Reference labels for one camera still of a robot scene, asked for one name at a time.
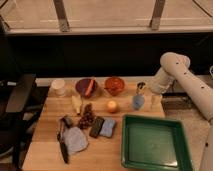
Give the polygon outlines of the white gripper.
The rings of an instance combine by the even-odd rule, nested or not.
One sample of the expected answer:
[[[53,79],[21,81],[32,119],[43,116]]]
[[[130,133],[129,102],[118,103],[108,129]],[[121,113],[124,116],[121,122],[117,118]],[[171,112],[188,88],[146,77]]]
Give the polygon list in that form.
[[[163,94],[164,90],[165,90],[164,86],[158,84],[155,81],[150,81],[148,83],[148,87],[155,94]],[[157,95],[152,95],[151,96],[151,107],[154,107],[156,104],[157,104]]]

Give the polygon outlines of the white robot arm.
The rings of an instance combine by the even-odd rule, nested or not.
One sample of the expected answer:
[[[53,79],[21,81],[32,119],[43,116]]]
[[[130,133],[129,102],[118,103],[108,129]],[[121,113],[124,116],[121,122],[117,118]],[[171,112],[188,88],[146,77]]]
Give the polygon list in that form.
[[[213,171],[213,88],[189,70],[190,59],[185,55],[166,52],[160,58],[160,65],[148,87],[153,93],[163,94],[177,80],[185,90],[210,123],[199,171]]]

